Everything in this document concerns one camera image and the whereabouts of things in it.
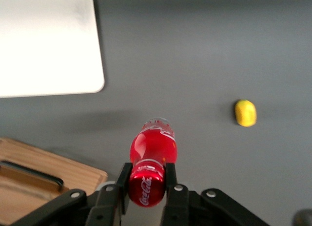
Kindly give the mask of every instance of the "white surface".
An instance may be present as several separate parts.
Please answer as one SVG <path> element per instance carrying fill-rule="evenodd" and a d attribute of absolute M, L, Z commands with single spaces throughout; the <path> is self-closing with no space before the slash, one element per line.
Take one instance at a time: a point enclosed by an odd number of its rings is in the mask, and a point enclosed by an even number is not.
<path fill-rule="evenodd" d="M 104 86 L 93 0 L 0 0 L 0 97 Z"/>

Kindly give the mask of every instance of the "bottle cap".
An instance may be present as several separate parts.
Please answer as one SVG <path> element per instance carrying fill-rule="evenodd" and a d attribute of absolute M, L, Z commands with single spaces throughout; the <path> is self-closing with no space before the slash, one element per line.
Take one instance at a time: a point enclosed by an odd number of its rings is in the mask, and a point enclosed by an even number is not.
<path fill-rule="evenodd" d="M 129 197 L 137 205 L 157 205 L 165 194 L 165 170 L 157 161 L 145 159 L 132 169 L 129 179 Z"/>

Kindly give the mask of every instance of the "plastic bottle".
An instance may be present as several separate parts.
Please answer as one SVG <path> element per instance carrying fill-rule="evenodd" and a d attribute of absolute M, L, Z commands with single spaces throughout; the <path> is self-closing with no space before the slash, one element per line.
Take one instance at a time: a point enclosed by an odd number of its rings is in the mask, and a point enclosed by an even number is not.
<path fill-rule="evenodd" d="M 145 123 L 130 148 L 130 199 L 143 207 L 158 204 L 165 193 L 164 166 L 175 163 L 176 158 L 175 134 L 169 122 L 154 118 Z"/>

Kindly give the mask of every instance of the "wooden board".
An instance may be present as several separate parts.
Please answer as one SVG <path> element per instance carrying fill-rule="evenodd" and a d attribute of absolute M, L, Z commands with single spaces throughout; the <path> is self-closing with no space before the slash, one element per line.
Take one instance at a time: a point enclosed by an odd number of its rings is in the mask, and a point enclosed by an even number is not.
<path fill-rule="evenodd" d="M 1 166 L 0 224 L 3 225 L 13 223 L 69 189 L 79 188 L 90 195 L 100 183 L 107 180 L 105 171 L 9 138 L 0 138 L 0 161 L 2 160 L 64 181 L 64 188 L 60 190 L 56 183 Z"/>

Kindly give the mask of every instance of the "yellow object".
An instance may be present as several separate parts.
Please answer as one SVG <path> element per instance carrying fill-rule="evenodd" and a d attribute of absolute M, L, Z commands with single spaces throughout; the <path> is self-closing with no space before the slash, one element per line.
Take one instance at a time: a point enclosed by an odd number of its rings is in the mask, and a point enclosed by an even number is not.
<path fill-rule="evenodd" d="M 239 125 L 250 127 L 257 121 L 257 111 L 252 102 L 239 100 L 235 105 L 235 116 Z"/>

